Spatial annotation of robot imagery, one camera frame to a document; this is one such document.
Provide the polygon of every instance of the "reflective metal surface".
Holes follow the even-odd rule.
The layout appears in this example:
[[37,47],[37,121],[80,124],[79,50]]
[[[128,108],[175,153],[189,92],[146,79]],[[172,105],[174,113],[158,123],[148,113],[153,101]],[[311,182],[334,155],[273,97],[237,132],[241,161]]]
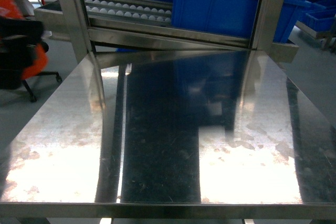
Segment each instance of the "reflective metal surface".
[[265,53],[97,59],[2,152],[0,216],[336,219],[336,130]]
[[80,62],[87,53],[92,51],[87,31],[89,20],[85,11],[84,0],[59,0],[59,2],[77,62]]
[[270,52],[284,0],[259,0],[251,49]]

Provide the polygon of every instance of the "orange chair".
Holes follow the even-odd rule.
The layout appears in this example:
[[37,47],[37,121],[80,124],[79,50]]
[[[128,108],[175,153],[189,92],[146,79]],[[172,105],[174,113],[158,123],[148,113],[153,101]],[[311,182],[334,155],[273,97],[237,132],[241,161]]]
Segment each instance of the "orange chair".
[[[45,75],[56,75],[57,82],[62,82],[62,79],[58,72],[45,72],[42,71],[47,62],[48,58],[45,54],[47,51],[47,45],[46,43],[43,43],[41,41],[41,35],[43,33],[43,26],[41,22],[35,22],[31,20],[25,20],[20,10],[17,8],[14,0],[0,0],[0,38],[5,39],[5,43],[8,45],[11,45],[11,42],[16,41],[15,39],[18,38],[12,38],[13,36],[24,36],[25,39],[19,40],[21,43],[27,43],[26,46],[31,48],[31,46],[34,46],[33,52],[30,52],[34,58],[32,59],[31,66],[25,67],[24,69],[21,69],[22,64],[17,63],[16,74],[19,72],[20,79],[22,80],[22,84],[25,86],[27,91],[30,95],[30,101],[35,102],[36,97],[34,96],[32,90],[30,89],[29,85],[26,82],[26,79],[33,77],[33,76],[45,76]],[[21,49],[20,54],[26,55],[27,51],[25,49]],[[7,52],[3,56],[8,59],[8,56],[13,57],[13,52]],[[4,66],[6,65],[6,60],[3,65],[1,65],[1,59],[0,59],[0,68],[2,68],[2,78],[11,78],[11,75],[7,75],[8,73],[13,73],[13,63],[10,63],[7,67],[11,67],[12,69],[4,69]]]

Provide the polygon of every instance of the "white roller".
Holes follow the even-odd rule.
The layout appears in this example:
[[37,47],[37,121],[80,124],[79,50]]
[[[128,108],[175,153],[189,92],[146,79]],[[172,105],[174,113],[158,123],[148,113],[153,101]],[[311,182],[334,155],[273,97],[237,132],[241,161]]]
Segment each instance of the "white roller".
[[91,11],[92,11],[92,12],[95,12],[95,13],[98,13],[98,12],[99,12],[99,9],[96,8],[96,7],[94,7],[94,8],[91,9]]

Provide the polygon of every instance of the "office chair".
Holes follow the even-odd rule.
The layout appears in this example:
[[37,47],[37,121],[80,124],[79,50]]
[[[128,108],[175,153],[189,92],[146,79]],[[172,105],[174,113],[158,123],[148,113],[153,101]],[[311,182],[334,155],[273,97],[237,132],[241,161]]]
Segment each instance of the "office chair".
[[37,99],[26,79],[55,75],[56,81],[62,82],[58,72],[42,71],[47,58],[36,52],[42,50],[41,46],[44,52],[48,51],[48,45],[41,40],[43,31],[38,21],[0,17],[0,88],[17,89],[23,84],[31,102]]

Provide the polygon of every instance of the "metal leg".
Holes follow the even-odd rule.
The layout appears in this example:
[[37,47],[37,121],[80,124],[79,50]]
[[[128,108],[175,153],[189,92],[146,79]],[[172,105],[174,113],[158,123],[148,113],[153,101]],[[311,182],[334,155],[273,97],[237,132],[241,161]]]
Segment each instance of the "metal leg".
[[28,93],[29,93],[29,95],[30,95],[30,97],[29,97],[30,101],[31,101],[31,102],[36,102],[37,99],[36,99],[36,97],[34,96],[34,93],[32,92],[32,90],[30,89],[30,87],[29,87],[27,81],[26,81],[26,80],[23,80],[23,81],[22,81],[22,84],[23,84],[23,86],[25,86],[26,90],[28,91]]
[[40,72],[38,73],[36,76],[56,76],[56,81],[58,83],[61,83],[62,82],[62,77],[59,75],[58,72],[55,72],[55,71],[43,71],[43,72]]
[[327,50],[329,48],[330,42],[336,33],[336,18],[334,19],[334,23],[330,28],[330,35],[325,39],[324,44],[322,44],[322,50]]

